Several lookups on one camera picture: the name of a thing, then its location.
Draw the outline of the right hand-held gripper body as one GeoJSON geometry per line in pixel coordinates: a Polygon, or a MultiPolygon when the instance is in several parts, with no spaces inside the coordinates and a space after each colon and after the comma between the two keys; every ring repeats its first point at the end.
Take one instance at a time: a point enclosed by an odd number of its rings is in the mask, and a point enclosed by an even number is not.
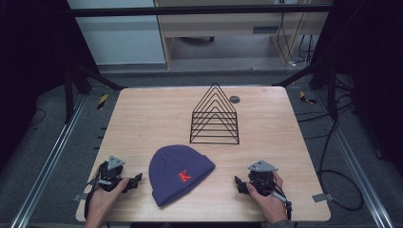
{"type": "Polygon", "coordinates": [[[267,161],[259,160],[249,165],[248,169],[250,183],[261,195],[269,196],[276,188],[273,173],[278,168],[267,161]]]}

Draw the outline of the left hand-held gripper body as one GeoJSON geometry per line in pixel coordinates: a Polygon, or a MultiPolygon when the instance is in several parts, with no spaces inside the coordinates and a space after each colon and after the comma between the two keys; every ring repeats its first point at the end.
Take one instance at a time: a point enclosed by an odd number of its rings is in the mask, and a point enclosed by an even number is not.
{"type": "Polygon", "coordinates": [[[121,174],[125,162],[115,156],[110,156],[107,161],[100,164],[95,182],[105,191],[112,191],[122,180],[121,174]]]}

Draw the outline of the purple knit beanie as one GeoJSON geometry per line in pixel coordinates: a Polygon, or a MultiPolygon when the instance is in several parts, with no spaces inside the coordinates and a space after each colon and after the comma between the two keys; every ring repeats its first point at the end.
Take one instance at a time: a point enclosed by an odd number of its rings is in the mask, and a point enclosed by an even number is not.
{"type": "Polygon", "coordinates": [[[149,164],[152,197],[159,207],[180,199],[215,169],[205,155],[187,145],[160,148],[149,164]]]}

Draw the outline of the black wire triangle rack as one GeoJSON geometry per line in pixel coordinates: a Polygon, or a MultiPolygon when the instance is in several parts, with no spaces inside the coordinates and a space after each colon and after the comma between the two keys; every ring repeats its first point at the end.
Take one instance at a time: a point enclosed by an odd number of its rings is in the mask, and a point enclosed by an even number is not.
{"type": "Polygon", "coordinates": [[[207,89],[192,111],[189,142],[240,143],[238,112],[217,83],[207,89]]]}

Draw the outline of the person's left hand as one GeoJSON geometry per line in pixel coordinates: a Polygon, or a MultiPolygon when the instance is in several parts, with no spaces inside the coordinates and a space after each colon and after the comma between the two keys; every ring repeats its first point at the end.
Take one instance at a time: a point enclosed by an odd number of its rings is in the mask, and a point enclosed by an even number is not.
{"type": "Polygon", "coordinates": [[[87,207],[86,222],[105,221],[112,206],[125,189],[129,178],[122,179],[119,184],[110,192],[102,187],[96,186],[87,207]]]}

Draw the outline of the person's right hand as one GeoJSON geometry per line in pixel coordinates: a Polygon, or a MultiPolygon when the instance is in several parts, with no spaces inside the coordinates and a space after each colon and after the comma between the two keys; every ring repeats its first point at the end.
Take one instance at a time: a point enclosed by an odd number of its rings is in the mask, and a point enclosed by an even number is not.
{"type": "Polygon", "coordinates": [[[250,183],[246,184],[249,195],[258,204],[264,218],[270,225],[287,220],[285,204],[273,195],[262,196],[258,190],[250,183]]]}

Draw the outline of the black metal stand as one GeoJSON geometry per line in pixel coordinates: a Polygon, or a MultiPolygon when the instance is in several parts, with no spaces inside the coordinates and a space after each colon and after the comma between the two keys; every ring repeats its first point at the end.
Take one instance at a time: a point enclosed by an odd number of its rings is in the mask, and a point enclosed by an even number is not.
{"type": "Polygon", "coordinates": [[[287,87],[292,82],[297,81],[308,74],[314,75],[309,84],[311,89],[320,89],[323,87],[324,83],[327,83],[327,110],[329,111],[331,118],[336,121],[336,65],[332,61],[317,61],[310,64],[288,79],[274,84],[274,86],[287,87]]]}
{"type": "Polygon", "coordinates": [[[69,123],[74,114],[73,106],[73,87],[76,86],[80,94],[88,94],[92,87],[90,86],[87,77],[98,81],[99,83],[114,89],[122,90],[123,86],[117,85],[107,78],[103,77],[100,73],[96,73],[84,66],[70,65],[64,69],[64,88],[66,99],[66,120],[65,123],[69,123]]]}

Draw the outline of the white cabinet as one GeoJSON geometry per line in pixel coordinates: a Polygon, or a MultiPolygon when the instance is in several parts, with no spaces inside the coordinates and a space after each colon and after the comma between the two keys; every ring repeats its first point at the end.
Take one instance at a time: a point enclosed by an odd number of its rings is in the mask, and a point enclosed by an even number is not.
{"type": "MultiPolygon", "coordinates": [[[[73,10],[154,7],[153,0],[67,0],[73,10]]],[[[164,64],[157,18],[151,16],[78,17],[98,66],[164,64]]]]}

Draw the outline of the black curtain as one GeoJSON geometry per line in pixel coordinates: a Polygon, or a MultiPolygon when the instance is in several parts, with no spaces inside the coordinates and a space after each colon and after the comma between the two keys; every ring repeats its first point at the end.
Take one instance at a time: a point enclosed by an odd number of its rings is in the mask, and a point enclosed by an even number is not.
{"type": "Polygon", "coordinates": [[[54,32],[77,62],[98,68],[78,23],[44,10],[68,10],[67,0],[0,0],[0,172],[9,162],[36,113],[38,97],[64,83],[49,40],[54,32]]]}
{"type": "Polygon", "coordinates": [[[336,71],[354,80],[353,99],[377,148],[403,176],[403,0],[334,0],[314,60],[336,37],[336,71]]]}

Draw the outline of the light wooden desk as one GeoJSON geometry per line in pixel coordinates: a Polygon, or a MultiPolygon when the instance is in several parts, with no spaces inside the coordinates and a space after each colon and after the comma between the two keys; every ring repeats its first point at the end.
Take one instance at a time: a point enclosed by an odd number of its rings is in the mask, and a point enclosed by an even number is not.
{"type": "MultiPolygon", "coordinates": [[[[333,0],[153,0],[157,7],[230,6],[230,5],[308,5],[333,0]]],[[[269,35],[280,62],[293,63],[292,55],[301,35],[319,35],[328,17],[326,12],[285,12],[251,14],[159,15],[165,61],[171,64],[176,38],[217,37],[226,35],[269,35]]]]}

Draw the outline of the aluminium floor rail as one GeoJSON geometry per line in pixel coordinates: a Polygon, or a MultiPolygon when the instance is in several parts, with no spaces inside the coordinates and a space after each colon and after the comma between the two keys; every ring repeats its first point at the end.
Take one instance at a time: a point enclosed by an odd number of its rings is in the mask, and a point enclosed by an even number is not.
{"type": "MultiPolygon", "coordinates": [[[[332,116],[328,118],[328,122],[337,121],[337,100],[333,95],[326,95],[324,92],[316,92],[317,102],[323,109],[327,109],[332,116]]],[[[357,160],[352,147],[349,145],[341,126],[335,129],[335,137],[340,152],[347,163],[347,166],[355,180],[357,187],[360,189],[363,200],[369,209],[375,224],[378,228],[394,228],[394,224],[385,209],[380,197],[374,190],[369,177],[365,173],[361,164],[357,160]]]]}
{"type": "Polygon", "coordinates": [[[34,212],[39,199],[42,197],[43,192],[48,184],[48,181],[53,173],[56,164],[58,163],[67,141],[82,113],[86,95],[79,95],[77,103],[74,105],[73,114],[70,120],[64,124],[60,134],[54,145],[52,146],[49,155],[42,166],[34,184],[32,185],[28,196],[24,203],[18,210],[14,219],[12,220],[9,228],[26,228],[32,213],[34,212]]]}

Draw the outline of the black horizontal frame bar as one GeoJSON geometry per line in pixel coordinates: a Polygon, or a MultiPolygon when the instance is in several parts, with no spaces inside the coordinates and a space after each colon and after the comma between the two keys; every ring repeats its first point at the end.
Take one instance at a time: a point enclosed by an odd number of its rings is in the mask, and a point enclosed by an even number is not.
{"type": "Polygon", "coordinates": [[[66,14],[74,17],[192,15],[233,13],[283,13],[330,11],[332,4],[308,5],[245,5],[245,6],[194,6],[121,9],[70,9],[66,14]]]}

